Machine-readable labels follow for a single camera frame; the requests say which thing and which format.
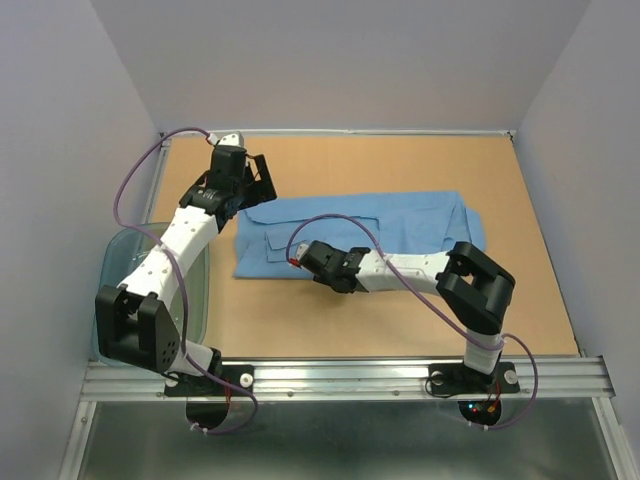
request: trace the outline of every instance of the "transparent green basket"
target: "transparent green basket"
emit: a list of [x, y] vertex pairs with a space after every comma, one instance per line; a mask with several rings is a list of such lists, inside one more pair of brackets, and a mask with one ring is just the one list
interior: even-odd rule
[[[169, 226], [168, 223], [152, 223], [144, 225], [158, 236], [162, 236]], [[111, 239], [102, 264], [100, 285], [117, 286], [124, 278], [142, 263], [149, 251], [154, 247], [151, 239], [139, 232], [125, 229]], [[189, 330], [187, 339], [195, 343], [202, 343], [207, 329], [207, 303], [209, 298], [209, 249], [205, 248], [185, 277], [187, 294], [189, 297]], [[169, 313], [179, 332], [182, 332], [182, 298], [175, 295], [169, 307]], [[94, 319], [92, 347], [96, 358], [108, 365], [122, 365], [100, 355], [98, 348], [98, 332]]]

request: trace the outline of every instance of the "white wall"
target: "white wall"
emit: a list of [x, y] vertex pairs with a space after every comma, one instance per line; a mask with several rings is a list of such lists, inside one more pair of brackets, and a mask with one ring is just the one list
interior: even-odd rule
[[516, 136], [579, 342], [640, 458], [640, 2], [594, 0]]
[[155, 128], [88, 0], [0, 2], [0, 64], [0, 477], [57, 478], [111, 200]]
[[92, 0], [162, 129], [515, 128], [589, 0]]

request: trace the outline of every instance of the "table surface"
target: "table surface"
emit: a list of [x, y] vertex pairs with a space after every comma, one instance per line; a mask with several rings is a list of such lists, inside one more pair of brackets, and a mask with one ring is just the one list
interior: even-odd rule
[[[457, 190], [481, 215], [487, 254], [516, 278], [504, 331], [538, 355], [578, 349], [518, 162], [505, 137], [248, 137], [279, 197]], [[175, 138], [154, 222], [209, 168], [202, 137]], [[235, 279], [235, 220], [210, 243], [204, 344], [226, 357], [459, 356], [464, 340], [408, 292], [339, 295], [308, 280]], [[431, 297], [445, 312], [444, 301]], [[521, 354], [507, 344], [507, 354]]]

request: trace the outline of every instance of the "folded blue shirt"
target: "folded blue shirt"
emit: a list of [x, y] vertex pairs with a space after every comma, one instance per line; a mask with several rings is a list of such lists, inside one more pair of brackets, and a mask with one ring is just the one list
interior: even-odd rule
[[[428, 254], [450, 250], [467, 241], [484, 250], [480, 216], [464, 205], [457, 192], [368, 193], [330, 197], [284, 198], [238, 214], [235, 277], [308, 278], [292, 268], [285, 249], [293, 231], [304, 220], [324, 213], [357, 218], [389, 253]], [[291, 247], [326, 242], [341, 250], [371, 246], [369, 237], [342, 219], [322, 219], [303, 228]]]

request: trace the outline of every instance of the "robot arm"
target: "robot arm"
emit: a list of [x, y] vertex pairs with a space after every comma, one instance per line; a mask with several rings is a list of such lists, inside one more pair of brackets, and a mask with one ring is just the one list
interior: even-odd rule
[[[254, 175], [247, 158], [253, 158]], [[100, 353], [158, 373], [196, 370], [180, 349], [168, 306], [178, 288], [169, 249], [186, 275], [198, 254], [238, 210], [276, 198], [262, 155], [249, 157], [240, 134], [223, 137], [211, 154], [211, 168], [196, 180], [156, 246], [143, 263], [117, 286], [103, 286], [96, 296]], [[220, 351], [187, 341], [187, 353], [207, 371], [220, 374]]]
[[[449, 252], [387, 254], [383, 259], [369, 248], [344, 252], [314, 241], [301, 244], [295, 254], [295, 263], [310, 271], [314, 281], [338, 293], [406, 290], [387, 262], [413, 289], [441, 296], [476, 343], [500, 344], [515, 279], [470, 243], [458, 242]], [[501, 350], [486, 350], [476, 343], [467, 340], [463, 365], [477, 372], [483, 383], [492, 383]]]

